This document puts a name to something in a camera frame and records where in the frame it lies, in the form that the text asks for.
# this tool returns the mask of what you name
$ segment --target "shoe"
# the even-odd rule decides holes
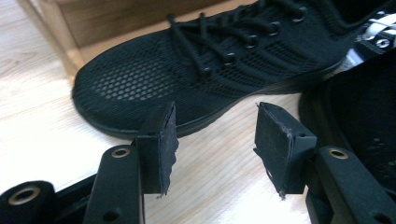
[[[396,48],[396,6],[389,10],[391,13],[377,12],[363,25],[354,48],[348,53],[356,65]]]
[[[82,67],[72,93],[76,109],[100,131],[129,139],[152,108],[175,102],[181,137],[250,95],[303,91],[339,66],[359,28],[386,2],[346,21],[332,1],[260,0],[193,21],[170,16],[169,29]]]
[[[302,95],[301,122],[318,146],[353,151],[396,200],[396,49]]]

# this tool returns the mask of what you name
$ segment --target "wood grain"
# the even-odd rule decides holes
[[[129,142],[79,116],[61,60],[14,1],[0,1],[0,15],[0,193],[28,180],[63,189],[94,174],[105,150]],[[147,223],[309,223],[304,195],[282,201],[253,152],[256,104],[297,116],[298,98],[249,97],[179,139],[168,195],[146,196]]]

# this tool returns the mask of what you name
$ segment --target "shoelace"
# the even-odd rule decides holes
[[[224,65],[232,65],[236,60],[234,53],[222,49],[219,44],[209,39],[209,35],[232,35],[240,39],[247,49],[255,48],[257,36],[247,34],[241,28],[254,28],[268,35],[277,35],[279,22],[268,21],[268,23],[265,23],[262,19],[255,18],[256,15],[264,12],[269,4],[276,4],[285,8],[286,12],[294,16],[294,19],[292,19],[294,22],[300,22],[304,19],[306,8],[299,7],[290,0],[259,0],[250,6],[241,6],[230,13],[222,13],[217,17],[217,20],[210,20],[202,13],[196,24],[177,23],[173,16],[168,16],[171,30],[198,69],[200,80],[210,78],[212,70],[202,63],[200,55],[194,50],[191,41],[201,45],[203,49],[212,50],[221,58]]]
[[[395,36],[395,38],[393,38],[393,47],[396,47],[396,13],[384,16],[379,20],[371,19],[369,22],[372,24],[366,29],[366,32],[362,36],[365,40],[374,39],[379,33],[386,32]]]

